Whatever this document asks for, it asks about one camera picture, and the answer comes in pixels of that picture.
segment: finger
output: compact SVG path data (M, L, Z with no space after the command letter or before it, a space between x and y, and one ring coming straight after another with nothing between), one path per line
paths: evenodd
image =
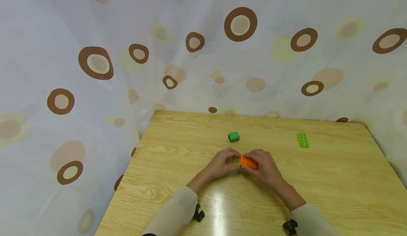
M265 152L262 149L254 149L254 150L250 151L250 153L262 156Z
M234 148L231 148L231 147L225 148L225 149L222 150L221 152L227 153L227 152L230 152L230 151L236 151L237 153L239 153L237 150L235 150Z
M251 158L258 163L262 160L261 156L255 154L255 153L246 153L246 154L243 154L243 156L245 158Z
M250 168L247 166L242 166L241 168L243 169L243 171L248 172L249 174L251 174L253 176L257 176L257 174L258 174L258 171L253 168Z
M225 153L224 156L226 160L228 158L240 158L241 155L237 151L230 151L228 153Z
M237 172L240 171L240 166L227 166L228 172Z
M234 149L228 151L226 153L226 155L227 155L228 158L230 158L230 157L238 157L238 158L240 158L240 156L241 156L240 153L238 151L234 150Z

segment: person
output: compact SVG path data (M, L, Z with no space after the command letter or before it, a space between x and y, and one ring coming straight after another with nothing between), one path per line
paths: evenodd
M326 218L313 204L306 203L295 188L282 177L269 152L255 149L243 154L259 163L255 170L246 166L227 166L229 158L240 158L233 148L219 151L209 164L186 185L174 194L172 199L158 212L145 229L143 236L176 236L187 225L195 213L198 195L206 184L226 176L230 172L246 171L272 190L290 210L297 222L298 236L338 236Z

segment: white fabric backdrop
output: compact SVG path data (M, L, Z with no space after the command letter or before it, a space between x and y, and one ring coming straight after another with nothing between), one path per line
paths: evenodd
M407 0L1 0L1 234L93 235L154 110L359 122L406 184L405 28Z

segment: black object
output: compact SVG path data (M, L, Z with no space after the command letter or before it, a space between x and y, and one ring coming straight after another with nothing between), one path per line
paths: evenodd
M198 221L198 222L201 222L201 220L203 219L204 216L205 216L205 213L201 209L201 205L199 203L196 203L195 214L194 214L195 220Z
M285 222L282 225L282 227L284 228L284 231L288 236L292 236L297 233L296 229L298 227L298 224L297 224L297 222L295 222L294 219L291 219L291 220Z

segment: left hand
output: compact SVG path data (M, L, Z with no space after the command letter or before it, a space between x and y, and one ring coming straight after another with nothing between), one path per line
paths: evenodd
M226 148L216 153L209 164L201 171L208 180L214 180L227 175L230 172L240 171L240 166L227 166L228 158L240 158L240 153L233 148Z

